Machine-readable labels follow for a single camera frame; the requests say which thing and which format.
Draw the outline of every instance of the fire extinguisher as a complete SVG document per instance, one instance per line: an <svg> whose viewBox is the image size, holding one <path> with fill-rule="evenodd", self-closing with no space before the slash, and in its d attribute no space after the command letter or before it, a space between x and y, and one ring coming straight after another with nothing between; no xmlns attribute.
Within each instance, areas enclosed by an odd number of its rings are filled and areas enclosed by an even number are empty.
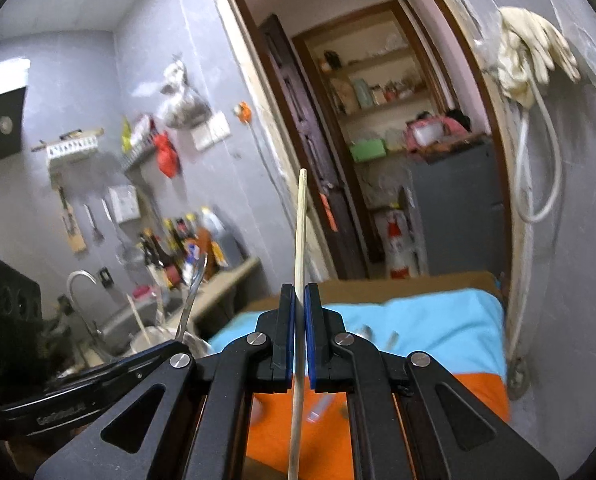
<svg viewBox="0 0 596 480"><path fill-rule="evenodd" d="M387 266L392 280L408 278L411 264L411 248L405 238L393 211L387 213Z"/></svg>

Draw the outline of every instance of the metal pivot screw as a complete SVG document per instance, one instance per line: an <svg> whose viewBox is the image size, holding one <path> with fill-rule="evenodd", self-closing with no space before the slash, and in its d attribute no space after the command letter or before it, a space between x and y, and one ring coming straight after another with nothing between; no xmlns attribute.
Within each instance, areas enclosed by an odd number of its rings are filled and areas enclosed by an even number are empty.
<svg viewBox="0 0 596 480"><path fill-rule="evenodd" d="M252 332L247 336L247 343L253 346L260 346L267 341L267 336L262 332Z"/></svg>
<svg viewBox="0 0 596 480"><path fill-rule="evenodd" d="M431 364L431 358L424 352L415 352L413 355L411 355L411 362L414 364L414 366L425 368Z"/></svg>
<svg viewBox="0 0 596 480"><path fill-rule="evenodd" d="M191 357L189 354L175 354L171 356L169 360L169 364L174 368L184 368L191 362Z"/></svg>
<svg viewBox="0 0 596 480"><path fill-rule="evenodd" d="M340 332L339 334L335 334L334 337L335 344L340 346L349 346L354 340L353 334L348 332Z"/></svg>

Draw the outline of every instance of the glove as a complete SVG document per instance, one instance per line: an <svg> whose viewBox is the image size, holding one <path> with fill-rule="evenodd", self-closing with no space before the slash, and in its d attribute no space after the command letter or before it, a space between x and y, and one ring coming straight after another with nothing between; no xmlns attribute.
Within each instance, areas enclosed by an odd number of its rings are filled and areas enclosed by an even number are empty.
<svg viewBox="0 0 596 480"><path fill-rule="evenodd" d="M532 61L534 79L548 84L548 71L556 64L573 82L580 80L577 61L564 36L547 20L518 7L501 7L502 36L498 51L498 79L504 95L530 108L534 96L526 62Z"/></svg>

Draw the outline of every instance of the light switch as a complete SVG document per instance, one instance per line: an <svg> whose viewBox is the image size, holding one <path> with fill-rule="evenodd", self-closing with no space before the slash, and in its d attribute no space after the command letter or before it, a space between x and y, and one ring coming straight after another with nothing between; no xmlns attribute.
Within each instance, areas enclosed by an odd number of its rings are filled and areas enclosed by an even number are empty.
<svg viewBox="0 0 596 480"><path fill-rule="evenodd" d="M231 135L229 123L227 122L227 118L225 117L224 113L218 112L217 114L213 115L208 122L211 136L213 137L213 142L218 142L219 140L225 139Z"/></svg>
<svg viewBox="0 0 596 480"><path fill-rule="evenodd" d="M214 144L213 137L211 136L211 130L206 123L201 124L200 126L195 127L191 131L191 136L193 137L193 143L195 144L195 148L202 152L207 148L211 147Z"/></svg>

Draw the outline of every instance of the blue cloth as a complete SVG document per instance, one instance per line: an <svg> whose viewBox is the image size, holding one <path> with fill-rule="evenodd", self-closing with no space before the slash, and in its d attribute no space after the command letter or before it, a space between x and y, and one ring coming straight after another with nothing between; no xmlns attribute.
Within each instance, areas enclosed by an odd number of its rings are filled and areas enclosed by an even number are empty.
<svg viewBox="0 0 596 480"><path fill-rule="evenodd" d="M389 352L407 356L414 351L432 355L452 374L491 373L506 383L504 312L500 302L483 290L396 298L385 304L327 304L342 315L349 332L363 325L373 331L373 343L383 350L393 332L398 339ZM260 312L236 316L209 343L220 352L234 339L255 329Z"/></svg>

